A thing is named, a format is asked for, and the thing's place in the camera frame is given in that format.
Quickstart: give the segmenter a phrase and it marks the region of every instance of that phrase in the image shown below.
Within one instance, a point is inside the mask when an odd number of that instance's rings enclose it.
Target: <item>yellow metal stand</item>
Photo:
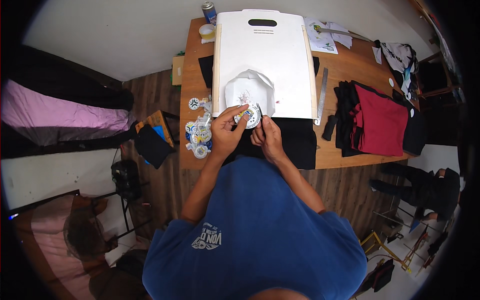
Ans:
[[[371,237],[375,237],[376,241],[373,241],[373,245],[370,246],[367,250],[365,250],[365,253],[367,253],[368,251],[370,251],[371,248],[373,248],[375,246],[375,243],[379,243],[380,246],[382,248],[385,249],[385,251],[388,252],[388,254],[390,254],[394,259],[396,259],[401,265],[402,265],[402,269],[404,270],[407,270],[409,273],[412,273],[412,270],[410,270],[410,268],[405,264],[404,261],[402,261],[401,259],[398,258],[398,256],[396,256],[390,249],[388,249],[381,241],[380,241],[380,238],[378,237],[377,233],[375,231],[373,231],[371,234],[369,234],[367,236],[366,239],[364,239],[361,243],[360,243],[360,246],[363,246],[363,244],[365,244]]]

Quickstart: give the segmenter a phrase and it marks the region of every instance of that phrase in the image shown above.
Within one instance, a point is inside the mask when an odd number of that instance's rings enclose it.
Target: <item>white board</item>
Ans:
[[[252,19],[274,20],[276,26],[253,26]],[[301,16],[266,10],[222,12],[216,34],[214,117],[227,108],[226,84],[251,69],[274,84],[273,117],[316,118],[312,52]]]

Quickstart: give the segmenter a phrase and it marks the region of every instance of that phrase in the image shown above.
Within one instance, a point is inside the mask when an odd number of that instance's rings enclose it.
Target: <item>cardboard box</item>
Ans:
[[[174,56],[172,64],[172,85],[181,85],[183,75],[183,59],[185,56]]]

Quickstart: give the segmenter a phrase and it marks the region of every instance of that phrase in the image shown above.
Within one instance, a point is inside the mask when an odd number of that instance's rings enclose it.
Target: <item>white wall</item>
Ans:
[[[425,145],[421,156],[416,158],[411,158],[408,160],[408,165],[420,168],[424,171],[430,172],[433,170],[434,173],[437,172],[440,168],[450,168],[455,172],[460,172],[460,167],[458,165],[458,156],[457,156],[457,147],[454,146],[443,146],[443,145]],[[415,207],[409,205],[408,203],[404,202],[403,200],[400,201],[400,208],[404,209],[411,215],[415,213]],[[458,215],[459,207],[454,213],[455,216]],[[410,224],[412,221],[412,217],[408,214],[404,213],[401,210],[398,210],[399,217],[404,221],[406,224]],[[438,231],[442,232],[446,222],[437,222],[435,220],[430,220],[425,222],[429,226],[437,229]],[[410,251],[405,245],[412,248],[417,239],[422,234],[423,230],[425,229],[425,225],[420,224],[418,225],[411,233],[409,233],[410,228],[403,226],[402,230],[400,231],[401,234],[404,235],[404,238],[401,240],[395,240],[386,246],[395,253],[400,259],[404,259],[405,256]],[[429,228],[427,229],[428,235],[430,236],[429,242],[425,243],[421,249],[416,251],[416,253],[422,257],[423,259],[428,259],[428,247],[432,242],[434,242],[439,236],[440,233]],[[400,263],[394,262],[395,269],[392,273],[392,280],[380,291],[374,293],[373,289],[368,290],[364,294],[357,297],[358,300],[384,300],[384,299],[391,299],[391,300],[407,300],[413,297],[415,293],[419,290],[423,282],[427,279],[428,275],[432,272],[433,268],[435,267],[436,263],[440,261],[440,255],[442,254],[442,250],[444,245],[440,248],[437,252],[437,255],[432,262],[431,266],[427,267],[426,269],[422,270],[420,274],[417,275],[418,271],[420,270],[421,266],[424,264],[424,261],[417,255],[414,255],[412,258],[412,262],[410,264],[410,269],[412,273],[409,274],[406,271],[403,271]],[[375,253],[369,255],[369,258],[372,258],[375,255],[384,254],[389,255],[387,251],[380,249]],[[368,271],[371,272],[377,265],[377,262],[382,258],[385,261],[389,260],[387,257],[377,256],[368,262]]]
[[[434,173],[440,168],[450,168],[460,174],[456,146],[426,144],[422,150],[421,156],[409,159],[408,165],[427,172],[433,170]]]
[[[409,43],[431,54],[431,29],[408,0],[215,0],[217,12],[271,9],[337,22],[383,42]],[[202,1],[48,0],[24,43],[121,81],[171,68],[185,50],[190,20]]]
[[[100,196],[115,191],[110,166],[116,150],[95,150],[28,156],[1,161],[3,188],[10,209],[79,189],[82,196]],[[120,160],[120,150],[115,161]],[[120,235],[127,231],[120,196],[108,197],[107,208],[98,215],[104,231]],[[133,228],[130,212],[127,220]],[[136,244],[132,232],[119,239],[119,246],[105,255],[109,264]]]

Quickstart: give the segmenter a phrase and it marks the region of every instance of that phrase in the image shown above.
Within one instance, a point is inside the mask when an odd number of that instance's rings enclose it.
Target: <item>man's hand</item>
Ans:
[[[240,119],[237,128],[232,131],[232,127],[235,125],[233,117],[247,108],[248,104],[239,108],[227,108],[212,122],[212,156],[217,156],[225,160],[227,156],[235,150],[245,127],[247,127],[249,116],[244,114]]]
[[[435,174],[436,177],[443,176],[445,177],[445,169],[438,169],[437,173]]]
[[[268,116],[264,116],[262,124],[255,127],[250,140],[253,145],[262,147],[265,158],[272,164],[276,165],[287,158],[283,151],[280,128]]]

